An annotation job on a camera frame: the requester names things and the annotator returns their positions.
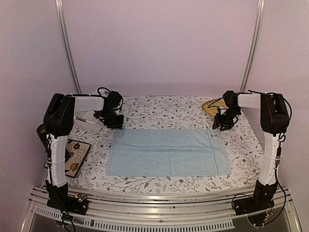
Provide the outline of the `dark red towel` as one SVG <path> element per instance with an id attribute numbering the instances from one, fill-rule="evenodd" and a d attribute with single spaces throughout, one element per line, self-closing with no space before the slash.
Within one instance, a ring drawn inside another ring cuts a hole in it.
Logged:
<path id="1" fill-rule="evenodd" d="M 96 119 L 101 118 L 101 117 L 102 117 L 102 111 L 94 111 L 93 116 L 94 116 Z"/>

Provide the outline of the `white perforated plastic basket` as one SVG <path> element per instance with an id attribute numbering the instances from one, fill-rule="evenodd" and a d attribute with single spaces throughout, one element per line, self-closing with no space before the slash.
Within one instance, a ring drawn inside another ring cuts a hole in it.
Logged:
<path id="1" fill-rule="evenodd" d="M 74 122 L 78 126 L 99 132 L 103 127 L 103 123 L 94 117 L 95 111 L 101 111 L 104 106 L 104 98 L 97 92 L 85 94 L 82 96 L 74 96 Z"/>

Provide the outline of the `light blue towel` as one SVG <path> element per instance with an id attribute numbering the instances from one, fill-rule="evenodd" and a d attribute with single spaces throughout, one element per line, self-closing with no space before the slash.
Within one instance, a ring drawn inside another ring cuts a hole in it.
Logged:
<path id="1" fill-rule="evenodd" d="M 106 174 L 185 177 L 231 174 L 218 130 L 123 129 L 115 131 Z"/>

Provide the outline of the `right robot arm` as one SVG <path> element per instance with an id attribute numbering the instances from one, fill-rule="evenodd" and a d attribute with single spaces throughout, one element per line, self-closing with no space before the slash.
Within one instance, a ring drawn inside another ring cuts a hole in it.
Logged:
<path id="1" fill-rule="evenodd" d="M 238 121 L 242 108 L 258 109 L 260 112 L 260 126 L 264 132 L 265 148 L 261 173 L 255 184 L 250 207 L 254 211 L 261 210 L 275 194 L 279 185 L 277 172 L 281 160 L 281 144 L 285 140 L 285 133 L 291 120 L 287 108 L 289 103 L 282 94 L 273 92 L 248 93 L 228 90 L 221 97 L 227 109 L 217 108 L 213 129 L 221 131 L 231 129 Z"/>

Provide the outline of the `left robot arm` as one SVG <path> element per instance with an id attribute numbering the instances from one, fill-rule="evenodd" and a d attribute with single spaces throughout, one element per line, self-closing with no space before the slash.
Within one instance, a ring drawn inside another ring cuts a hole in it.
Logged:
<path id="1" fill-rule="evenodd" d="M 62 210 L 72 205 L 65 177 L 65 150 L 68 135 L 73 128 L 74 115 L 78 112 L 93 111 L 95 118 L 109 129 L 121 129 L 124 116 L 121 111 L 123 97 L 117 91 L 101 94 L 53 95 L 43 119 L 46 131 L 46 153 L 48 176 L 46 188 L 53 195 L 53 202 Z"/>

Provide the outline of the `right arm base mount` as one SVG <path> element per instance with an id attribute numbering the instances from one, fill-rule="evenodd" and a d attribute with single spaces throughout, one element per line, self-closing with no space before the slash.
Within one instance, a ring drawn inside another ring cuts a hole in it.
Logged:
<path id="1" fill-rule="evenodd" d="M 250 214 L 274 207 L 274 201 L 266 199 L 258 202 L 253 199 L 253 196 L 249 196 L 243 193 L 236 194 L 231 202 L 232 208 L 235 210 L 237 216 Z"/>

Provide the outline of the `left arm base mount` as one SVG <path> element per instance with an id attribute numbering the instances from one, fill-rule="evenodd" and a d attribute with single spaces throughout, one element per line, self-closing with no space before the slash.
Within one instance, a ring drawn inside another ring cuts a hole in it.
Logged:
<path id="1" fill-rule="evenodd" d="M 88 210 L 89 200 L 80 200 L 79 197 L 71 197 L 65 195 L 64 197 L 49 195 L 47 206 L 59 209 L 64 212 L 86 215 Z"/>

